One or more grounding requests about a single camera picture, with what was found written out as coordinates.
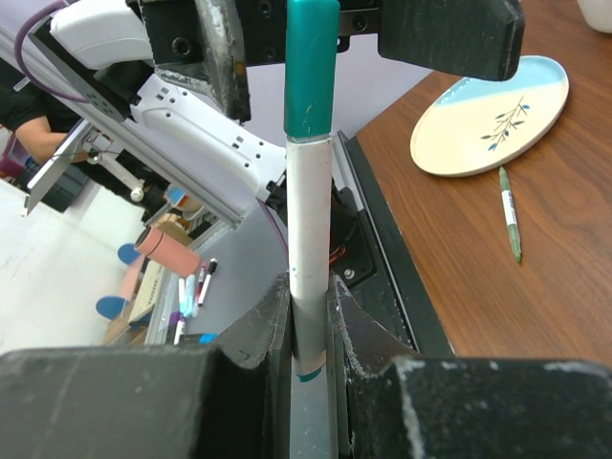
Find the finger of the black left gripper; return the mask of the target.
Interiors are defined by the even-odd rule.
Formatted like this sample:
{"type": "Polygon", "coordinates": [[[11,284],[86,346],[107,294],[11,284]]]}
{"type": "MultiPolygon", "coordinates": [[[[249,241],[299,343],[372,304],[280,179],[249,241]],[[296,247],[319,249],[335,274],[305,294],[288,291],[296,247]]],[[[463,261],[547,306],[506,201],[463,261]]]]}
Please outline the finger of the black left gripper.
{"type": "Polygon", "coordinates": [[[383,1],[380,56],[459,77],[512,78],[525,30],[519,1],[383,1]]]}

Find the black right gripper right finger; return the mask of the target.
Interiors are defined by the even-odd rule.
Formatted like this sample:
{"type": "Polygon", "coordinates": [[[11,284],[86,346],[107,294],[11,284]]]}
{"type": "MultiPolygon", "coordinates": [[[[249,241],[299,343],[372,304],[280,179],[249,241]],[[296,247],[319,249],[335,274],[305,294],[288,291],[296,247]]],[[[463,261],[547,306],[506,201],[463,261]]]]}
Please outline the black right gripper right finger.
{"type": "Polygon", "coordinates": [[[424,356],[332,274],[327,383],[336,458],[607,458],[611,371],[581,360],[424,356]]]}

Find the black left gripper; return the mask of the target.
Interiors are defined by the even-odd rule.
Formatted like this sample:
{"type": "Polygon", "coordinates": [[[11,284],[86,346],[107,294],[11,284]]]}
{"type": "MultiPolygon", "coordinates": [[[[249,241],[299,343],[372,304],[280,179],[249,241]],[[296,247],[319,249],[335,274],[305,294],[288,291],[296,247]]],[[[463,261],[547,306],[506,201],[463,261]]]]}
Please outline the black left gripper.
{"type": "MultiPolygon", "coordinates": [[[[205,72],[207,95],[231,120],[250,120],[247,67],[286,61],[286,1],[128,1],[159,70],[205,72]]],[[[379,29],[379,1],[340,1],[335,54],[379,29]]]]}

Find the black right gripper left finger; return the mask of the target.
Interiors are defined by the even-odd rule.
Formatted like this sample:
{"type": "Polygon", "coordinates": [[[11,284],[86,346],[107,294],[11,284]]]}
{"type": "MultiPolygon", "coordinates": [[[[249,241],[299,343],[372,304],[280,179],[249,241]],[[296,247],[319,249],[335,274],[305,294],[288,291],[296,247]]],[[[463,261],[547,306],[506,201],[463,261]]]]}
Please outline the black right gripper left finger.
{"type": "Polygon", "coordinates": [[[207,344],[15,351],[5,458],[286,458],[292,310],[279,276],[207,344]]]}

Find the teal green pen cap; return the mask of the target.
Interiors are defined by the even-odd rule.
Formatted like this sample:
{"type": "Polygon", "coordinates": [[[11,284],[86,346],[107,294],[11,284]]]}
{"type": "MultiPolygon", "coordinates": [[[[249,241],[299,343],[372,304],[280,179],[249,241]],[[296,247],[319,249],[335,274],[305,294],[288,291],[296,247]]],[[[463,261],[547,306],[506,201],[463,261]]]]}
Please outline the teal green pen cap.
{"type": "Polygon", "coordinates": [[[339,16],[337,0],[287,3],[284,131],[293,142],[331,133],[339,16]]]}

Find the white green-end marker pen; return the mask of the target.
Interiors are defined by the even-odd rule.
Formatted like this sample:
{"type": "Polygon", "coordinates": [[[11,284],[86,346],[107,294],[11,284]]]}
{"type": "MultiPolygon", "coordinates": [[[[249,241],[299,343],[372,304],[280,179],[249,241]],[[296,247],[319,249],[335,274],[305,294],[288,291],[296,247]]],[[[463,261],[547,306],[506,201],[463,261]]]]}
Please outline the white green-end marker pen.
{"type": "Polygon", "coordinates": [[[287,141],[289,279],[295,328],[294,369],[303,383],[326,361],[332,144],[287,141]]]}

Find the grey green pen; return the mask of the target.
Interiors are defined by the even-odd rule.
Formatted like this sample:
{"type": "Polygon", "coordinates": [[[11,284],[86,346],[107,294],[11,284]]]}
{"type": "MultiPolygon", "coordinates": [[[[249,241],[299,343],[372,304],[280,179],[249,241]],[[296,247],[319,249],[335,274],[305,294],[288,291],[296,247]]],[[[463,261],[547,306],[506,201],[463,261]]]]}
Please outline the grey green pen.
{"type": "Polygon", "coordinates": [[[521,238],[514,209],[514,199],[511,191],[510,180],[504,166],[498,169],[499,183],[501,189],[502,207],[509,235],[509,241],[513,257],[520,264],[522,261],[521,238]]]}

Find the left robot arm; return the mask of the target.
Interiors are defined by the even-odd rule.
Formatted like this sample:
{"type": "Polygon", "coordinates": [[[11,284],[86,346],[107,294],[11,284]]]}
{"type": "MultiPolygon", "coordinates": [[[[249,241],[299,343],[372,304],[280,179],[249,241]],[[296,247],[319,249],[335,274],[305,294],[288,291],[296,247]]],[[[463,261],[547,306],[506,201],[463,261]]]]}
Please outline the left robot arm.
{"type": "Polygon", "coordinates": [[[189,144],[261,201],[290,210],[332,200],[338,53],[374,34],[383,58],[490,81],[511,78],[524,34],[517,1],[73,1],[20,31],[74,100],[189,144]],[[247,71],[285,67],[287,142],[249,134],[247,71]]]}

